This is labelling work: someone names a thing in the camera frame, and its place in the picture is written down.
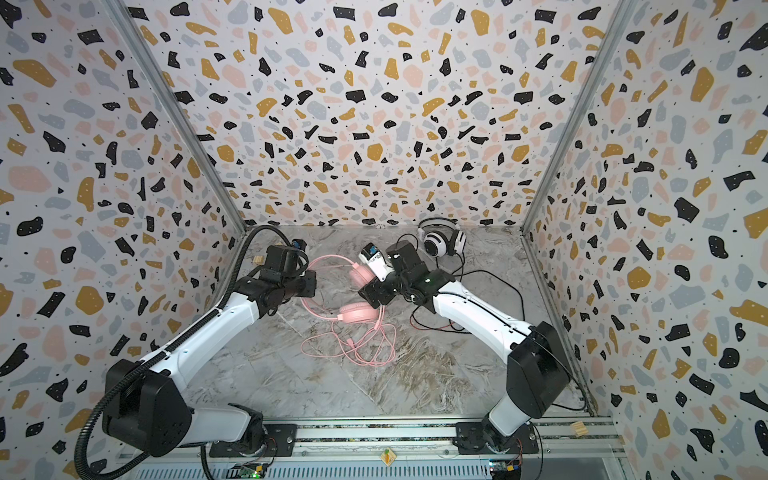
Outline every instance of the headset headband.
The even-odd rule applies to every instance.
[[[453,230],[458,230],[456,228],[456,224],[452,221],[448,220],[444,217],[432,217],[432,218],[425,218],[424,220],[419,222],[419,228],[423,229],[424,227],[431,227],[432,225],[439,225],[442,227],[448,227]]]

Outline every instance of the pink cable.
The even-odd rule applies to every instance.
[[[347,257],[343,257],[341,255],[323,255],[321,257],[317,257],[315,260],[312,260],[307,267],[307,269],[314,267],[318,264],[319,261],[324,260],[326,258],[340,258],[342,260],[346,260],[349,262],[349,265],[352,266],[355,262],[351,261]],[[317,318],[328,320],[331,322],[331,331],[326,333],[320,333],[319,335],[311,336],[310,338],[304,340],[301,343],[301,353],[307,356],[311,356],[314,358],[320,358],[320,359],[334,359],[338,358],[340,356],[345,356],[350,362],[354,363],[355,365],[359,366],[372,366],[372,367],[382,367],[385,365],[388,365],[389,363],[393,362],[396,357],[395,352],[395,341],[397,339],[397,329],[394,325],[391,323],[382,323],[384,320],[384,306],[381,306],[379,308],[379,318],[376,321],[373,320],[360,320],[357,322],[350,323],[350,325],[362,325],[366,324],[369,328],[366,330],[365,333],[360,337],[360,339],[355,342],[352,340],[352,338],[348,338],[347,341],[342,341],[339,334],[336,332],[336,329],[334,326],[337,322],[339,322],[339,319],[337,317],[328,317],[328,316],[322,316],[318,313],[314,312],[311,308],[309,303],[307,302],[308,299],[301,299],[301,303],[304,305],[304,308],[307,312],[309,312],[311,315],[316,316]],[[318,307],[322,309],[326,309],[324,306],[319,305],[317,302],[315,302],[312,299],[309,299],[312,303],[317,305]],[[390,340],[389,337],[386,334],[386,327],[389,327],[392,329],[392,339]],[[364,359],[360,353],[359,350],[367,345],[374,337],[377,336],[378,333],[381,333],[382,341],[379,344],[378,348],[376,348],[376,351],[373,354],[373,357],[371,359]],[[341,349],[341,353],[338,353],[336,355],[314,355],[312,353],[307,353],[304,351],[304,344],[309,342],[310,340],[318,339],[322,336],[326,335],[332,335],[334,338],[336,338],[336,341],[339,344],[339,348]],[[389,355],[386,357],[386,359],[379,360],[379,355],[381,354],[382,350],[385,349],[385,347],[389,347]]]

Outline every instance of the wall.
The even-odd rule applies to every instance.
[[[101,4],[0,13],[0,477],[77,478],[107,368],[202,312],[233,229]]]
[[[519,223],[615,2],[130,0],[248,223]]]
[[[768,478],[768,9],[638,2],[531,239],[637,478]]]

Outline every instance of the metal corner post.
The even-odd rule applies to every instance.
[[[600,46],[600,50],[594,59],[594,65],[587,76],[587,81],[584,83],[584,87],[581,89],[581,93],[576,100],[576,105],[573,110],[571,110],[571,115],[568,117],[568,122],[565,124],[563,136],[560,138],[558,146],[554,149],[552,161],[547,166],[547,170],[544,172],[544,177],[541,179],[541,183],[536,189],[536,195],[534,195],[531,206],[525,214],[525,220],[523,220],[521,228],[523,234],[531,230],[531,226],[535,221],[536,212],[544,203],[544,200],[547,197],[546,191],[552,185],[552,182],[554,182],[555,175],[565,161],[565,154],[571,147],[571,143],[573,143],[576,131],[578,131],[579,125],[581,124],[581,120],[587,113],[589,104],[600,85],[600,80],[603,78],[605,70],[611,63],[614,51],[629,23],[635,5],[637,5],[638,2],[639,0],[618,0],[618,5],[616,6],[616,10],[614,10],[614,15],[611,17],[611,22],[608,24],[605,33],[603,45]]]
[[[134,60],[136,60],[141,67],[141,70],[146,75],[147,81],[154,93],[157,94],[157,98],[168,113],[170,120],[179,131],[182,140],[184,140],[192,150],[192,155],[196,157],[197,164],[207,178],[210,188],[214,191],[214,195],[219,199],[224,212],[230,218],[230,222],[237,230],[237,235],[243,236],[246,228],[245,222],[240,216],[240,212],[232,201],[230,195],[227,193],[227,189],[224,188],[219,175],[216,173],[216,169],[214,169],[214,166],[208,161],[208,154],[197,139],[197,135],[194,133],[192,126],[184,115],[184,112],[181,110],[178,102],[176,102],[176,97],[165,82],[160,66],[154,60],[154,56],[149,51],[147,44],[144,43],[144,39],[141,37],[131,16],[128,14],[127,7],[123,3],[123,0],[101,0],[101,4],[104,6],[107,15],[122,35],[126,45],[131,50]]]

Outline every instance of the pink ear cup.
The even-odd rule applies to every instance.
[[[359,263],[353,263],[352,269],[349,271],[349,277],[357,288],[363,288],[368,285],[371,280],[376,278],[376,275],[368,268],[367,265],[360,265]]]
[[[367,302],[350,303],[339,309],[339,320],[344,323],[373,321],[379,318],[379,311]]]

